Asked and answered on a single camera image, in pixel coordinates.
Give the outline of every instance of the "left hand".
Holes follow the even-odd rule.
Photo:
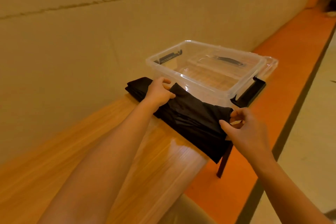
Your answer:
[[[170,87],[167,84],[170,84],[169,79],[160,77],[155,79],[148,87],[148,91],[144,100],[149,101],[151,104],[154,104],[156,108],[164,105],[168,102],[169,99],[176,97],[174,93],[171,93]]]

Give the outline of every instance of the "black handle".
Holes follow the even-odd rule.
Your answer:
[[[249,86],[249,88],[240,96],[237,100],[235,95],[231,100],[231,102],[238,106],[239,108],[248,107],[253,100],[259,95],[259,93],[265,88],[266,82],[258,79],[257,77],[253,77],[254,83]]]

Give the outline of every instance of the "person's leg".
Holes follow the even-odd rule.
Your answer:
[[[182,194],[158,224],[216,224],[202,208]]]

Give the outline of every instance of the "folded black garment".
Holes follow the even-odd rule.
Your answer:
[[[141,102],[151,82],[151,79],[143,77],[129,82],[125,89]],[[204,103],[177,83],[171,87],[170,92],[176,98],[170,99],[154,115],[218,163],[230,146],[230,142],[225,141],[226,133],[218,121],[229,122],[233,109]]]

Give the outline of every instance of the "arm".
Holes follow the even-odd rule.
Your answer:
[[[223,120],[219,122],[258,175],[281,223],[331,224],[275,161],[265,125],[256,120],[248,108],[232,112],[230,122],[238,120],[244,123],[231,126]]]
[[[105,223],[131,167],[149,121],[175,95],[159,78],[145,99],[75,168],[52,200],[39,224]]]

